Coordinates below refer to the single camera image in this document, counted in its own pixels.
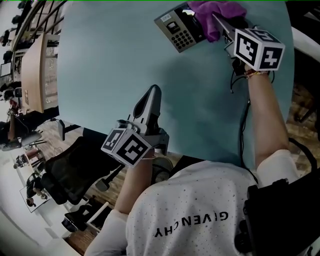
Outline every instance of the desk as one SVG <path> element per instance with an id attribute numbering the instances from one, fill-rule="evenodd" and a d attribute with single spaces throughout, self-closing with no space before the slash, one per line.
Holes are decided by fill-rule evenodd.
<path id="1" fill-rule="evenodd" d="M 168 150 L 196 158 L 240 164 L 239 127 L 248 100 L 246 81 L 230 94 L 232 68 L 224 39 L 202 41 L 178 53 L 154 19 L 182 1 L 76 2 L 60 35 L 60 117 L 108 134 L 126 119 L 153 84 L 162 90 L 159 126 L 170 136 Z M 285 45 L 274 89 L 286 119 L 294 82 L 294 47 L 284 2 L 240 2 L 253 24 Z M 249 111 L 244 160 L 254 163 Z"/>
<path id="2" fill-rule="evenodd" d="M 22 105 L 43 113 L 45 109 L 56 107 L 57 102 L 46 101 L 46 59 L 55 58 L 47 56 L 47 44 L 49 40 L 59 40 L 59 35 L 41 34 L 27 50 L 22 58 L 21 86 Z"/>

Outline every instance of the black mesh chair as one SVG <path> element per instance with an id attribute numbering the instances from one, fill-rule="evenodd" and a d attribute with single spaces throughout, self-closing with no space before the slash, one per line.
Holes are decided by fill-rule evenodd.
<path id="1" fill-rule="evenodd" d="M 104 190 L 124 167 L 100 150 L 105 134 L 84 129 L 72 146 L 45 163 L 41 184 L 58 205 L 69 201 L 77 205 L 89 187 L 98 179 Z"/>

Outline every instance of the wooden floor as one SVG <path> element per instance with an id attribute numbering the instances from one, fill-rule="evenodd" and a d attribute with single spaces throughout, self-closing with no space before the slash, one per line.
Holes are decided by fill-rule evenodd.
<path id="1" fill-rule="evenodd" d="M 309 94 L 309 92 L 303 86 L 295 84 L 292 94 L 292 104 L 288 119 L 286 121 L 286 127 L 289 136 L 308 147 L 316 158 L 318 166 L 320 166 L 320 142 L 318 141 L 318 134 L 315 129 L 316 115 L 312 114 L 303 123 L 295 121 L 295 115 L 302 117 L 308 111 L 312 105 L 312 102 L 313 97 Z M 50 159 L 66 150 L 79 136 L 82 135 L 83 131 L 82 128 L 78 128 L 74 131 L 68 132 L 65 136 L 66 140 L 61 141 L 58 133 L 57 122 L 44 123 L 39 127 L 39 129 L 43 130 L 42 135 L 47 143 L 39 145 L 38 148 L 42 150 L 42 153 L 46 159 Z M 290 151 L 296 163 L 299 175 L 303 176 L 309 173 L 311 170 L 310 163 L 301 150 L 291 143 Z M 170 154 L 169 158 L 172 159 L 173 164 L 176 164 L 180 156 Z M 110 183 L 110 188 L 106 192 L 101 192 L 95 187 L 95 185 L 92 185 L 87 191 L 86 195 L 88 197 L 95 195 L 97 200 L 99 200 L 101 203 L 108 201 L 110 206 L 113 208 L 123 185 L 125 174 L 126 169 L 123 169 L 114 178 L 113 182 Z M 83 255 L 93 238 L 94 236 L 89 231 L 77 231 L 68 237 L 66 241 L 79 254 Z"/>

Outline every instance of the wooden desk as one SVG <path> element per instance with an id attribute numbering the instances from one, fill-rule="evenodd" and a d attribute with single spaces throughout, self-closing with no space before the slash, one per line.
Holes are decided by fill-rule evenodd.
<path id="1" fill-rule="evenodd" d="M 48 41 L 58 41 L 59 38 L 59 35 L 41 34 L 23 56 L 21 86 L 24 108 L 43 113 L 45 109 L 58 105 L 57 101 L 46 102 L 49 95 L 46 94 L 45 63 L 47 58 L 56 58 L 47 56 Z"/>

